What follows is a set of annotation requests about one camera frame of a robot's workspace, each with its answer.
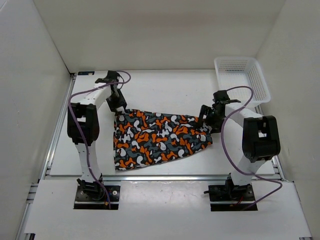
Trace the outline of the orange camouflage patterned shorts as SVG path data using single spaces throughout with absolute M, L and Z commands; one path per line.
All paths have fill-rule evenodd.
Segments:
M 114 116 L 113 151 L 117 171 L 189 157 L 212 145 L 210 128 L 198 117 L 129 109 Z

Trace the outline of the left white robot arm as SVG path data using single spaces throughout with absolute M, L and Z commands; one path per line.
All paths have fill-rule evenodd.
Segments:
M 82 171 L 77 182 L 95 201 L 109 197 L 96 153 L 96 140 L 100 134 L 98 110 L 107 103 L 111 112 L 125 112 L 127 102 L 118 86 L 127 82 L 129 80 L 121 76 L 121 71 L 109 70 L 105 77 L 94 82 L 92 89 L 73 93 L 68 99 L 67 135 L 77 149 Z

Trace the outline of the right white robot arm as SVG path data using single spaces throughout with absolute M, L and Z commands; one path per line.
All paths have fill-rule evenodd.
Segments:
M 227 120 L 233 120 L 242 128 L 242 158 L 238 164 L 231 159 L 225 144 Z M 234 167 L 225 182 L 221 194 L 230 200 L 238 199 L 251 184 L 258 169 L 278 155 L 281 150 L 277 120 L 274 116 L 264 116 L 247 108 L 247 103 L 230 99 L 227 90 L 213 94 L 213 105 L 202 105 L 198 117 L 198 126 L 210 126 L 211 133 L 219 133 L 223 151 Z

